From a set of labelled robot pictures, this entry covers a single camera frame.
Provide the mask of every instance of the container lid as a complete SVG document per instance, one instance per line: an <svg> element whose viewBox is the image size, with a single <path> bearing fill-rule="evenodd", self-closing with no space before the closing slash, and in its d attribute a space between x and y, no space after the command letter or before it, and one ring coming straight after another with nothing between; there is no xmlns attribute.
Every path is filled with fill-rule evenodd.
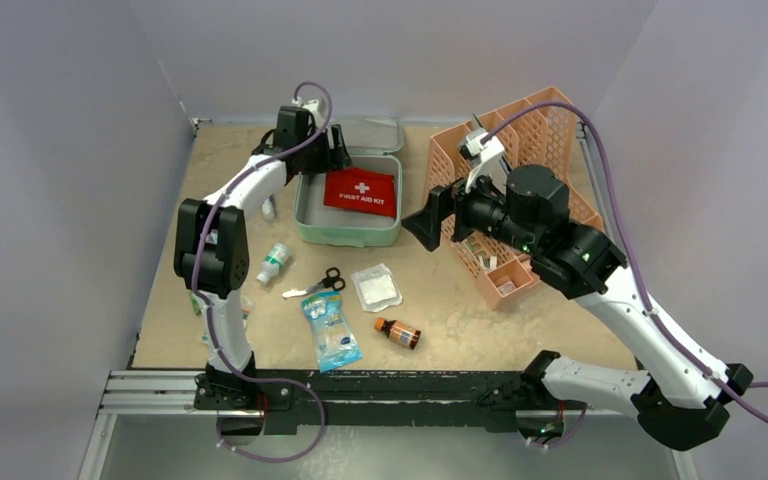
<svg viewBox="0 0 768 480"><path fill-rule="evenodd" d="M349 153L384 155L399 151L405 144L404 129L393 118L344 117L332 123L343 129Z"/></svg>

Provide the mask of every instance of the white wall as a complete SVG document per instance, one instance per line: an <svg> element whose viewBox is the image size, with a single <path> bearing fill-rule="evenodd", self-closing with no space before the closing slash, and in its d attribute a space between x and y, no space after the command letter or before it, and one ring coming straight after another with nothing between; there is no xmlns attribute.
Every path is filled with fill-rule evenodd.
<svg viewBox="0 0 768 480"><path fill-rule="evenodd" d="M596 122L652 292L768 380L768 2L660 0ZM768 478L768 427L729 410L701 478Z"/></svg>
<svg viewBox="0 0 768 480"><path fill-rule="evenodd" d="M655 0L131 3L191 116L274 121L315 79L341 114L463 121L551 84L594 111Z"/></svg>
<svg viewBox="0 0 768 480"><path fill-rule="evenodd" d="M0 479L77 475L190 138L126 0L0 0Z"/></svg>

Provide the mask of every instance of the black scissors handle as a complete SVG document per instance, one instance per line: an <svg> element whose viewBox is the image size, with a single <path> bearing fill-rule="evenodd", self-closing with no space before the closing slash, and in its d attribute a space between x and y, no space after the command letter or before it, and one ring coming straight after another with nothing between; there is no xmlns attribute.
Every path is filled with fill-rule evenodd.
<svg viewBox="0 0 768 480"><path fill-rule="evenodd" d="M340 276L340 269L331 267L328 270L325 270L325 278L322 279L322 286L325 288L333 288L338 292L346 288L346 281Z"/></svg>

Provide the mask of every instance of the green container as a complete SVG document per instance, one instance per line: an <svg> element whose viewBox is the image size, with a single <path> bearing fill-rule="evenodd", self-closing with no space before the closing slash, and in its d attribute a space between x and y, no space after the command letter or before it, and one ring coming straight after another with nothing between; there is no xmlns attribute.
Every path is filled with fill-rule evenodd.
<svg viewBox="0 0 768 480"><path fill-rule="evenodd" d="M296 183L294 216L299 236L308 243L350 247L386 247L399 238L402 223L402 164L392 154L404 145L404 131L392 119L338 119L352 165L393 175L396 218L352 212L323 204L325 175L305 175Z"/></svg>

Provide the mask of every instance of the scissors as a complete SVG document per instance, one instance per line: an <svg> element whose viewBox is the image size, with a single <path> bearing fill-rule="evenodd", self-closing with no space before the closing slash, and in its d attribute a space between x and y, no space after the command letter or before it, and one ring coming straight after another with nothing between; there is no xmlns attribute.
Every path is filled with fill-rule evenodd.
<svg viewBox="0 0 768 480"><path fill-rule="evenodd" d="M293 297L306 297L324 288L333 288L338 292L346 288L346 281L343 280L343 277L340 276L339 268L331 267L328 270L325 270L325 278L304 290L289 290L282 293L281 296L285 299Z"/></svg>

